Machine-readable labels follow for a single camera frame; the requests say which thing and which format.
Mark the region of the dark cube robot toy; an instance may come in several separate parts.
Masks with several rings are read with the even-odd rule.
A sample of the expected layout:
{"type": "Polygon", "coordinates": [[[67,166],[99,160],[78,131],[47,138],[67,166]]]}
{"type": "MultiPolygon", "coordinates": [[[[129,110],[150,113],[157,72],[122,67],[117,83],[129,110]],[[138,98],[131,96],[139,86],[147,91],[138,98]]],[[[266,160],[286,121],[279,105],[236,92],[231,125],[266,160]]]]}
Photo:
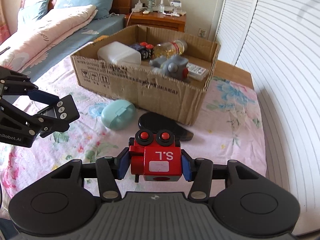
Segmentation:
{"type": "Polygon", "coordinates": [[[129,45],[129,47],[138,51],[142,60],[149,60],[153,56],[154,46],[148,42],[140,42],[129,45]]]}

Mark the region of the white power strip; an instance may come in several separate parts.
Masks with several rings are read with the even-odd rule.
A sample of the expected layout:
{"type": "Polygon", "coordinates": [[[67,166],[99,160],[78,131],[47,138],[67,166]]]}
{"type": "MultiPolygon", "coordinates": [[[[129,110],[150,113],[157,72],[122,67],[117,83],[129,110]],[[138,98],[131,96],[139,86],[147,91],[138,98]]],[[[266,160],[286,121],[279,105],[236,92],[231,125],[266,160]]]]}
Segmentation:
{"type": "Polygon", "coordinates": [[[135,6],[132,8],[131,12],[142,12],[145,10],[144,4],[139,0],[135,6]]]}

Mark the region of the black digital timer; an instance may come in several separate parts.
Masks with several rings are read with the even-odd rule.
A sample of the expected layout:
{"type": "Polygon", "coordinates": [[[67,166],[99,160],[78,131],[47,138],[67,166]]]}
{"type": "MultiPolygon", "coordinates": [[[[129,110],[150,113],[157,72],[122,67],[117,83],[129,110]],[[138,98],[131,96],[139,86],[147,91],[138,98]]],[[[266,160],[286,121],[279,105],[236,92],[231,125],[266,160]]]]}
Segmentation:
{"type": "Polygon", "coordinates": [[[69,124],[80,118],[80,114],[71,94],[61,98],[58,102],[40,110],[38,114],[40,114],[41,117],[48,116],[51,118],[66,121],[69,124]]]}

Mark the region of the clear spray bottle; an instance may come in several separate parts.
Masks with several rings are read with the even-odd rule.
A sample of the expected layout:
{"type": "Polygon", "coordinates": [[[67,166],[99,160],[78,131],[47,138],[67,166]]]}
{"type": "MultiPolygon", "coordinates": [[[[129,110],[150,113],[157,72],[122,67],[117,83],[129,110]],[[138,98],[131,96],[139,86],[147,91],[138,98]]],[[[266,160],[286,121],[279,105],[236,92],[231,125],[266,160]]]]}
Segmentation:
{"type": "Polygon", "coordinates": [[[165,12],[164,0],[161,0],[159,7],[158,7],[158,12],[161,14],[163,14],[165,12]]]}

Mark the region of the red wooden robot toy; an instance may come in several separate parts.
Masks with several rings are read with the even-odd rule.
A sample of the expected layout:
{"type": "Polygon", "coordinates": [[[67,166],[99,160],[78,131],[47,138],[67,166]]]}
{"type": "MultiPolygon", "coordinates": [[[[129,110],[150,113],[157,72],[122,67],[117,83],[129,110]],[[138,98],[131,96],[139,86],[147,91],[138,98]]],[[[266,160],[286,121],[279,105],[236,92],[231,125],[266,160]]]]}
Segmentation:
{"type": "Polygon", "coordinates": [[[182,150],[174,134],[163,129],[156,134],[140,129],[129,140],[131,174],[135,183],[145,181],[178,181],[182,176],[182,150]]]}

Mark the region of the floral pink table cloth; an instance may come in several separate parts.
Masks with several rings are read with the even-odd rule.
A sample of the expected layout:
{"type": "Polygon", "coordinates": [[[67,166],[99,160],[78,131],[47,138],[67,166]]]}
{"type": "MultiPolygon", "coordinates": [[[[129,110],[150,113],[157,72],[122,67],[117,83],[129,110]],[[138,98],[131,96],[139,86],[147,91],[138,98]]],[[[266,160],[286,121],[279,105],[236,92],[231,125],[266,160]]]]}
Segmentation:
{"type": "MultiPolygon", "coordinates": [[[[137,110],[124,130],[106,128],[100,116],[110,100],[78,85],[70,58],[48,70],[36,83],[41,90],[61,97],[70,94],[80,118],[67,132],[39,137],[30,148],[1,144],[4,207],[16,193],[69,160],[92,163],[101,157],[117,156],[138,131],[138,119],[144,113],[137,110]]],[[[214,77],[189,131],[193,138],[181,145],[191,157],[204,157],[216,164],[236,159],[260,174],[266,173],[261,111],[252,89],[214,77]]]]}

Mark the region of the brown cardboard box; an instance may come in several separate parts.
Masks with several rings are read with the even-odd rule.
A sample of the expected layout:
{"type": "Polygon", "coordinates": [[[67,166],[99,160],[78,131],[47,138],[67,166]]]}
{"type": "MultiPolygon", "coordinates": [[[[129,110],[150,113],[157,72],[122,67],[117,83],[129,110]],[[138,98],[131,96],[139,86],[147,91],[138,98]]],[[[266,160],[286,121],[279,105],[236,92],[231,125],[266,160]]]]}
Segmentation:
{"type": "Polygon", "coordinates": [[[134,105],[185,125],[193,125],[213,77],[220,45],[179,31],[132,25],[109,37],[88,43],[71,54],[78,84],[112,99],[125,99],[134,105]],[[176,39],[185,40],[184,56],[193,64],[206,68],[202,80],[179,81],[153,73],[148,62],[140,66],[117,65],[98,59],[98,50],[112,42],[131,45],[148,42],[157,45],[176,39]]]}

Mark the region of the wall power outlet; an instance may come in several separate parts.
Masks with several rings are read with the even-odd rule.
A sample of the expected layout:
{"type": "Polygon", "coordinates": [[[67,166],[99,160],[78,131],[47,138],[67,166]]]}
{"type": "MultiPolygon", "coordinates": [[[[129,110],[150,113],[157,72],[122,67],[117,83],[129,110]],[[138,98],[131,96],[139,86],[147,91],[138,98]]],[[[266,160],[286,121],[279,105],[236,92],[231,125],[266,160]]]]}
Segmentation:
{"type": "Polygon", "coordinates": [[[199,31],[198,31],[198,36],[199,37],[201,37],[201,38],[205,38],[206,37],[206,33],[207,33],[207,31],[206,31],[206,29],[199,29],[199,31]]]}

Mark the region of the white green medical container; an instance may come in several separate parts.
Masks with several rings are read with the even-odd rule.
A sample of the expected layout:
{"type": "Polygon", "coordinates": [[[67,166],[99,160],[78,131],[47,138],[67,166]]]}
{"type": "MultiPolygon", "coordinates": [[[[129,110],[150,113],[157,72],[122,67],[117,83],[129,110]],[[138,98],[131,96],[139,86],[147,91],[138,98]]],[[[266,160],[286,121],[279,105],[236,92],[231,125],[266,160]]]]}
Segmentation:
{"type": "Polygon", "coordinates": [[[101,47],[97,56],[98,59],[112,64],[141,64],[140,52],[117,41],[101,47]]]}

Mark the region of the clear plastic case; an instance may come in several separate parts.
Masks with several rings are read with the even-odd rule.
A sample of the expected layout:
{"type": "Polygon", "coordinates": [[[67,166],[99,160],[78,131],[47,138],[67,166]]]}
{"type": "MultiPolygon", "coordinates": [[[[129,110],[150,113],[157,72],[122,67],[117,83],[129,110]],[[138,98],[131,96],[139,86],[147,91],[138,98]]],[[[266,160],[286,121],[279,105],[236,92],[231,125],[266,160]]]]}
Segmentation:
{"type": "Polygon", "coordinates": [[[209,73],[209,70],[207,70],[206,68],[200,67],[190,62],[187,63],[187,68],[189,71],[188,76],[197,81],[202,81],[209,73]]]}

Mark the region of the white louvered closet door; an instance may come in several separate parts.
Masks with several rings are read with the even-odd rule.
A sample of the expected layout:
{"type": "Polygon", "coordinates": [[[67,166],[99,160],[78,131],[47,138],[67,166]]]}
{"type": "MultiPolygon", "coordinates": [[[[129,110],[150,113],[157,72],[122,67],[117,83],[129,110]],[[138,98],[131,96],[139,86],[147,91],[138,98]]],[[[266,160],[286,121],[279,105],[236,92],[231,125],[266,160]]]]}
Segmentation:
{"type": "Polygon", "coordinates": [[[251,73],[267,175],[300,203],[295,234],[319,230],[319,0],[224,0],[219,59],[251,73]]]}

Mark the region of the grey shark toy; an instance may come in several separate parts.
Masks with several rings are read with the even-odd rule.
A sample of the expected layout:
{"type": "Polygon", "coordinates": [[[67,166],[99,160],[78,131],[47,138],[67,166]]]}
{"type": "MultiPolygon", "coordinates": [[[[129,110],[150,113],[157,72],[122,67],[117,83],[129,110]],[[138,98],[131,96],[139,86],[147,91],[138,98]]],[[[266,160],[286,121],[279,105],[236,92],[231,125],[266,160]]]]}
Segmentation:
{"type": "Polygon", "coordinates": [[[186,81],[188,79],[188,63],[189,60],[180,55],[173,55],[169,59],[162,55],[149,61],[149,65],[152,67],[154,73],[180,81],[186,81]]]}

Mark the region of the teal oval case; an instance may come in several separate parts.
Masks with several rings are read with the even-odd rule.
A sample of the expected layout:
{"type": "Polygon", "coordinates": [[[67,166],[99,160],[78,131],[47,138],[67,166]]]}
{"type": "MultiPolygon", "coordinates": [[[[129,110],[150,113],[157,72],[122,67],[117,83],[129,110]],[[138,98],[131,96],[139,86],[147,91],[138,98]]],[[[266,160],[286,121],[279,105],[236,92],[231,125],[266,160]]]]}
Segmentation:
{"type": "Polygon", "coordinates": [[[101,112],[101,122],[111,130],[125,129],[135,118],[136,108],[127,100],[118,99],[109,103],[101,112]]]}

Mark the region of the white phone stand holder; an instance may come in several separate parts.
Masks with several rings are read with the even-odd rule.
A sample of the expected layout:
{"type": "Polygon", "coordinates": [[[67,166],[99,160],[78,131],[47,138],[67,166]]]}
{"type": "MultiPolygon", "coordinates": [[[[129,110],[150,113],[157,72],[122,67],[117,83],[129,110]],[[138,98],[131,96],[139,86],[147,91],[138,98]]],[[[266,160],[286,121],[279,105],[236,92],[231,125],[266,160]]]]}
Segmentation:
{"type": "Polygon", "coordinates": [[[170,6],[174,8],[173,14],[174,15],[180,15],[180,12],[182,10],[182,3],[180,0],[172,0],[170,1],[170,6]]]}

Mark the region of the black glossy oval device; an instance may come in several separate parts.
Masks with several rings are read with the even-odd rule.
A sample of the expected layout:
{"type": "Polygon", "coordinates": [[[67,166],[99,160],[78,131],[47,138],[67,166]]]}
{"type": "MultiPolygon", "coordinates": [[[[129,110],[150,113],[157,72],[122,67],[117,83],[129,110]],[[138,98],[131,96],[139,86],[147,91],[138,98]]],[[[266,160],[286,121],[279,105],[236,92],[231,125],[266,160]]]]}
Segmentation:
{"type": "Polygon", "coordinates": [[[180,126],[176,121],[153,112],[142,114],[138,120],[138,126],[140,129],[149,129],[154,134],[160,130],[169,130],[180,141],[191,141],[194,136],[192,132],[180,126]]]}

